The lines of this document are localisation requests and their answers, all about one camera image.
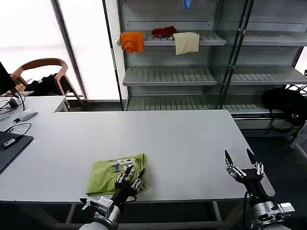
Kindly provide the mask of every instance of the orange cloth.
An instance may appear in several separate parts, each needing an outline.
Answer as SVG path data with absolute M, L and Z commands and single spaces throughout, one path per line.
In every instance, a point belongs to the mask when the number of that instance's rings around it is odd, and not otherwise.
M 126 49 L 128 53 L 143 51 L 143 33 L 142 32 L 126 32 L 120 35 L 120 45 L 122 49 Z

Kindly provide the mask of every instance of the beige towel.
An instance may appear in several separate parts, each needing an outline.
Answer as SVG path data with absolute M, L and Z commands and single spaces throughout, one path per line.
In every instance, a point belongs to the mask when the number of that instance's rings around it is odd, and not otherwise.
M 200 35 L 186 32 L 174 34 L 176 55 L 198 52 Z

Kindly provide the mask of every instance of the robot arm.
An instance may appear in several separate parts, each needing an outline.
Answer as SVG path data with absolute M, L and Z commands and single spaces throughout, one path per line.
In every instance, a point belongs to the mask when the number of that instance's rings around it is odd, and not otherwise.
M 127 199 L 132 196 L 136 200 L 136 195 L 142 185 L 142 178 L 145 169 L 141 171 L 137 179 L 133 182 L 131 170 L 133 165 L 122 172 L 115 181 L 115 193 L 111 199 L 102 196 L 98 201 L 91 198 L 81 198 L 84 203 L 83 210 L 88 206 L 96 210 L 93 223 L 85 224 L 81 230 L 116 230 L 118 228 L 118 218 L 124 212 Z
M 256 159 L 256 156 L 247 149 L 250 162 L 254 165 L 251 169 L 239 169 L 234 165 L 229 153 L 225 150 L 225 161 L 228 173 L 239 183 L 243 184 L 250 196 L 250 206 L 253 209 L 252 226 L 268 229 L 288 229 L 275 224 L 291 216 L 294 208 L 291 203 L 274 205 L 273 198 L 268 196 L 261 184 L 264 177 L 264 166 Z

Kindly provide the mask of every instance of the green t-shirt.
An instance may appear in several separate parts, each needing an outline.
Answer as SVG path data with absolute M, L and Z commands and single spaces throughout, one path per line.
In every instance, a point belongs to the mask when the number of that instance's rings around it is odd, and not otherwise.
M 115 192 L 115 180 L 119 178 L 120 173 L 124 172 L 127 167 L 133 163 L 135 170 L 133 181 L 139 176 L 141 171 L 146 167 L 145 154 L 124 157 L 109 161 L 96 161 L 93 163 L 90 179 L 88 182 L 86 194 L 88 196 L 109 195 Z M 143 183 L 140 191 L 146 189 L 146 183 L 143 177 Z

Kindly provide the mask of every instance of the black bag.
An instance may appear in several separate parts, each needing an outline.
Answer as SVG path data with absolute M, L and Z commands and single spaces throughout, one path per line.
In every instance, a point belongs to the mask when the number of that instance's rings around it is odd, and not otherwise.
M 307 98 L 299 91 L 275 88 L 266 91 L 261 101 L 270 112 L 272 109 L 284 111 L 286 120 L 294 126 L 302 125 L 307 120 Z
M 55 75 L 56 74 L 52 74 L 48 77 L 43 77 L 40 83 L 38 81 L 33 81 L 31 84 L 27 85 L 24 91 L 34 91 L 31 96 L 60 95 L 54 80 Z

